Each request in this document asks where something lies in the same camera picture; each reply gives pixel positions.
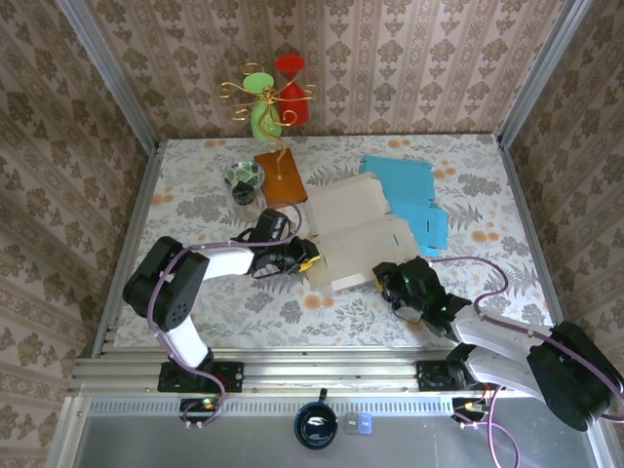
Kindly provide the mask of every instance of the small blue box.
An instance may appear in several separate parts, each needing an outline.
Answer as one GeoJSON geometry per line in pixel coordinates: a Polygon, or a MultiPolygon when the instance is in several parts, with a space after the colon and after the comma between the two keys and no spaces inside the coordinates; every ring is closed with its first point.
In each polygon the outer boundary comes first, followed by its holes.
{"type": "Polygon", "coordinates": [[[369,435],[372,434],[372,414],[367,412],[360,413],[359,427],[360,434],[369,435]]]}

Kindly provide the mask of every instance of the glass jar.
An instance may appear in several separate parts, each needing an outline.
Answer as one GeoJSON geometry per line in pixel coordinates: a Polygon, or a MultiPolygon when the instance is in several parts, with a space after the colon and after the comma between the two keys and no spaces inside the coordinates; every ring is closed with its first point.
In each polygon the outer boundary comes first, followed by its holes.
{"type": "Polygon", "coordinates": [[[232,189],[234,211],[244,222],[254,222],[260,217],[262,207],[254,187],[250,183],[238,182],[232,189]]]}

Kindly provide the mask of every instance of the decorative stand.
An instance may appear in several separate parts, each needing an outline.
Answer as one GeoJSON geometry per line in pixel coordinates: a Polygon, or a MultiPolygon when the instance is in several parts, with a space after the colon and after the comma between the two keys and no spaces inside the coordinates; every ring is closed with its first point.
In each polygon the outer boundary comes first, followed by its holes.
{"type": "Polygon", "coordinates": [[[298,73],[303,68],[303,58],[300,56],[282,56],[277,59],[275,66],[289,76],[289,82],[280,90],[274,88],[275,80],[264,72],[261,65],[247,63],[242,69],[246,76],[243,86],[224,82],[218,85],[217,94],[220,98],[231,98],[233,89],[236,89],[254,96],[251,102],[232,104],[231,118],[236,121],[246,121],[249,118],[256,139],[277,141],[282,145],[279,151],[254,157],[266,174],[262,186],[266,202],[269,205],[277,201],[301,203],[307,200],[307,193],[293,154],[280,135],[282,127],[299,126],[307,122],[309,118],[307,101],[315,98],[320,89],[317,85],[306,85],[301,89],[295,83],[298,73]],[[280,104],[279,111],[275,107],[276,102],[280,104]]]}

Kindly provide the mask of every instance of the orange wooden base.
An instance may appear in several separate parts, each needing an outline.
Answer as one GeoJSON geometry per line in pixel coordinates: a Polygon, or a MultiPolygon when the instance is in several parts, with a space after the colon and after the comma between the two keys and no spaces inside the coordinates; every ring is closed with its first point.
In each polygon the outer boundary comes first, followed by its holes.
{"type": "Polygon", "coordinates": [[[262,166],[266,178],[262,185],[262,191],[266,198],[266,203],[271,205],[280,200],[291,203],[302,203],[308,199],[308,194],[303,188],[301,176],[294,163],[293,153],[289,148],[280,161],[280,169],[282,178],[278,178],[277,157],[279,151],[273,153],[258,154],[254,157],[255,161],[262,166]]]}

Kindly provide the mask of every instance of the wall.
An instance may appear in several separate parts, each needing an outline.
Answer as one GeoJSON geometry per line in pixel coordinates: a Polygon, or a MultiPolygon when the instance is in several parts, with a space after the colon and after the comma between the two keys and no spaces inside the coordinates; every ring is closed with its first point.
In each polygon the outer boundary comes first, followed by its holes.
{"type": "Polygon", "coordinates": [[[297,53],[318,83],[306,135],[491,133],[557,0],[88,0],[159,139],[248,136],[215,85],[297,53]]]}
{"type": "Polygon", "coordinates": [[[594,1],[511,153],[565,315],[624,373],[623,1],[594,1]]]}
{"type": "Polygon", "coordinates": [[[0,466],[40,466],[145,155],[53,0],[0,2],[0,466]]]}

